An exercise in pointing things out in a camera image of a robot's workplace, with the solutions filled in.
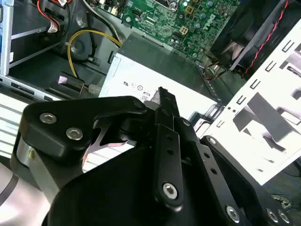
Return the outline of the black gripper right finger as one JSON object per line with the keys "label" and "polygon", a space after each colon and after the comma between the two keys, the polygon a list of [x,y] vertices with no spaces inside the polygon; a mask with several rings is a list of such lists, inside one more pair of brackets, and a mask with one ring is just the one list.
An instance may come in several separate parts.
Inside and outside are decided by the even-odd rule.
{"label": "black gripper right finger", "polygon": [[293,220],[212,136],[199,139],[190,122],[175,119],[180,144],[202,175],[219,226],[292,226]]}

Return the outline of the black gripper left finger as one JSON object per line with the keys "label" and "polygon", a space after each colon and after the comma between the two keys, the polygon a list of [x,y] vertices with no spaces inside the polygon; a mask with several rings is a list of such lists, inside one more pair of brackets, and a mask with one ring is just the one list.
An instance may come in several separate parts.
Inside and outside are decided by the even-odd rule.
{"label": "black gripper left finger", "polygon": [[144,144],[156,122],[179,118],[175,96],[158,88],[149,105],[132,96],[28,105],[14,156],[50,202],[69,182]]}

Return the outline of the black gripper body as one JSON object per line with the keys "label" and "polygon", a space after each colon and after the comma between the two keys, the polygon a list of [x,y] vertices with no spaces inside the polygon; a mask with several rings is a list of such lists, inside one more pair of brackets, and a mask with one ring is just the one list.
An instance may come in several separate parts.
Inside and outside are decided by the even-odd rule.
{"label": "black gripper body", "polygon": [[55,198],[50,226],[217,226],[202,175],[175,120],[156,122],[144,144],[72,180]]}

